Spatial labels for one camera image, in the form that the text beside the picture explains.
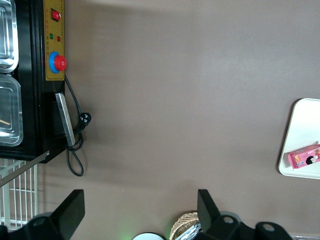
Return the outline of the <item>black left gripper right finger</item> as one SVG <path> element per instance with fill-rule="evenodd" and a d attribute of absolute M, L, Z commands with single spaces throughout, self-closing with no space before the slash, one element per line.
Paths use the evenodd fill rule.
<path fill-rule="evenodd" d="M 198 240 L 253 240 L 254 230 L 229 211 L 220 211 L 206 189 L 197 192 L 197 215 L 202 228 Z"/>

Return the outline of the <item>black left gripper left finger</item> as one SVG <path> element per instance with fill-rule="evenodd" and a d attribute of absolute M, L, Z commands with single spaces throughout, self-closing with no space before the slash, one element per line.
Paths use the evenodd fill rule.
<path fill-rule="evenodd" d="M 84 216 L 84 191 L 76 189 L 53 212 L 33 218 L 24 232 L 28 240 L 69 240 Z"/>

